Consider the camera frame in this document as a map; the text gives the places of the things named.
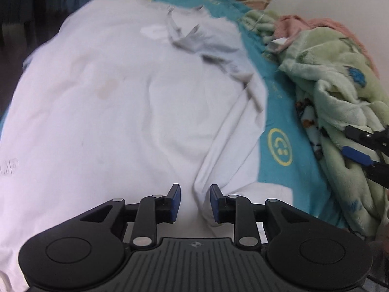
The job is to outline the green fleece blanket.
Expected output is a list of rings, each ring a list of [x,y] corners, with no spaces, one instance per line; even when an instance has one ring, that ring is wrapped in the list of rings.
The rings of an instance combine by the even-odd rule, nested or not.
[[[242,22],[262,38],[269,56],[294,82],[299,120],[345,220],[352,230],[372,239],[388,222],[387,193],[341,151],[349,146],[379,159],[375,151],[348,139],[344,129],[351,125],[369,133],[384,130],[388,126],[388,96],[354,42],[330,28],[302,31],[288,48],[276,53],[287,41],[274,41],[274,24],[279,17],[271,11],[252,10]]]

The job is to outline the white t-shirt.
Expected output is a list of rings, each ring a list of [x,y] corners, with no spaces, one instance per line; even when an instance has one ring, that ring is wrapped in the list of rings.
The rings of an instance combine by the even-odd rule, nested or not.
[[[253,203],[287,187],[258,182],[268,90],[234,22],[204,7],[93,0],[26,62],[1,131],[1,290],[35,234],[112,198],[181,186],[167,237],[231,234],[208,190]]]

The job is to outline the teal patterned bed sheet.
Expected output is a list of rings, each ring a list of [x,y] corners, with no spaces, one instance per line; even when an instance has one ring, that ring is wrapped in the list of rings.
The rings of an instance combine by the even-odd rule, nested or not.
[[[248,58],[268,90],[264,133],[260,135],[258,182],[281,185],[293,193],[296,207],[333,224],[344,222],[324,174],[296,116],[295,90],[275,64],[264,57],[264,45],[241,24],[247,8],[234,0],[148,0],[181,8],[204,7],[215,18],[234,22]]]

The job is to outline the pink fleece blanket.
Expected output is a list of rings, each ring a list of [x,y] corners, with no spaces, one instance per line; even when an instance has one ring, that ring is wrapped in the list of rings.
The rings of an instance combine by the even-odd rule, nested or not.
[[[320,27],[330,28],[341,34],[346,38],[352,40],[354,44],[359,48],[360,52],[369,61],[369,67],[374,72],[377,78],[379,78],[379,71],[374,64],[371,56],[369,55],[366,47],[359,41],[358,37],[349,30],[342,23],[332,20],[330,18],[314,18],[305,20],[298,15],[282,15],[278,18],[275,25],[275,31],[273,34],[274,41],[280,38],[286,38],[287,41],[276,48],[276,53],[281,53],[288,48],[298,37],[299,33],[306,30],[313,30]]]

